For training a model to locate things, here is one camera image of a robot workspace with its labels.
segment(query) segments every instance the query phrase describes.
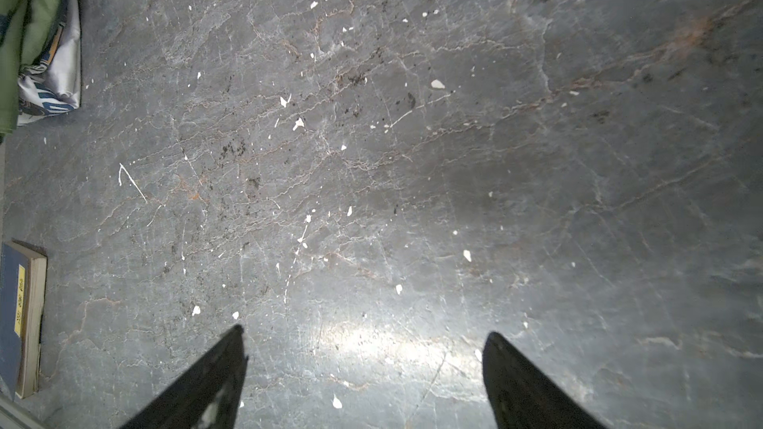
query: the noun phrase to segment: gray stone floor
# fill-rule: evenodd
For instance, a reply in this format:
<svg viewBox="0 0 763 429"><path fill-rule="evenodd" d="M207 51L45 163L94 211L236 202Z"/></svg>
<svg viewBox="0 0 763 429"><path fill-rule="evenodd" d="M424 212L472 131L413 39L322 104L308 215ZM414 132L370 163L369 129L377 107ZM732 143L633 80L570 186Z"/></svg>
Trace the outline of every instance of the gray stone floor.
<svg viewBox="0 0 763 429"><path fill-rule="evenodd" d="M234 312L239 427L492 427L490 330L611 427L759 425L763 0L81 2L6 158L51 426Z"/></svg>

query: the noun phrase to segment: white paint splatter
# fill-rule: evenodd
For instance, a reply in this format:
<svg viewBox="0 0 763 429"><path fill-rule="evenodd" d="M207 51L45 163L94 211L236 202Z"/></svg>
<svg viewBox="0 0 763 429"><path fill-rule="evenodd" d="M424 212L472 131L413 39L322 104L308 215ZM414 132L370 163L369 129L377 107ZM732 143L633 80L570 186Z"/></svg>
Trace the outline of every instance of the white paint splatter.
<svg viewBox="0 0 763 429"><path fill-rule="evenodd" d="M148 199L146 199L146 196L143 195L143 191L140 190L137 184L135 184L135 181L133 180L133 177L130 176L130 173L128 173L128 170L122 165L122 163L119 163L119 185L122 185L122 171L128 176L130 179L130 182L135 186L135 189L138 189L138 192L140 193L140 196L143 197L143 200L146 201L146 204L148 204Z"/></svg>

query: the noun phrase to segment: green cloth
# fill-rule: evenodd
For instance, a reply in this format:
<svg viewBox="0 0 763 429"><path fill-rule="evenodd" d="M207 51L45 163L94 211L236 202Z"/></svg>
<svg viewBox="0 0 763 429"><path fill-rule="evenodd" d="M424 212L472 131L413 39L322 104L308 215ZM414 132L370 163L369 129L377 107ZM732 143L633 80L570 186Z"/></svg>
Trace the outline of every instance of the green cloth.
<svg viewBox="0 0 763 429"><path fill-rule="evenodd" d="M18 74L57 31L64 0L0 0L0 135L16 129Z"/></svg>
<svg viewBox="0 0 763 429"><path fill-rule="evenodd" d="M0 0L0 133L16 129L21 40L29 0Z"/></svg>
<svg viewBox="0 0 763 429"><path fill-rule="evenodd" d="M59 9L63 0L29 0L21 44L21 69L34 64L58 30Z"/></svg>

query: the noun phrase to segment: book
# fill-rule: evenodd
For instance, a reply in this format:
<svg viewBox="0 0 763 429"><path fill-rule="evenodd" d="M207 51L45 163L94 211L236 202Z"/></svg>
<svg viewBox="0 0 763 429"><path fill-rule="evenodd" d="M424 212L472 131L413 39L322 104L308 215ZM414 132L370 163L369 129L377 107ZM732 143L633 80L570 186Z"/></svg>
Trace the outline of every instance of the book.
<svg viewBox="0 0 763 429"><path fill-rule="evenodd" d="M17 242L2 245L0 377L19 398L37 391L47 257Z"/></svg>

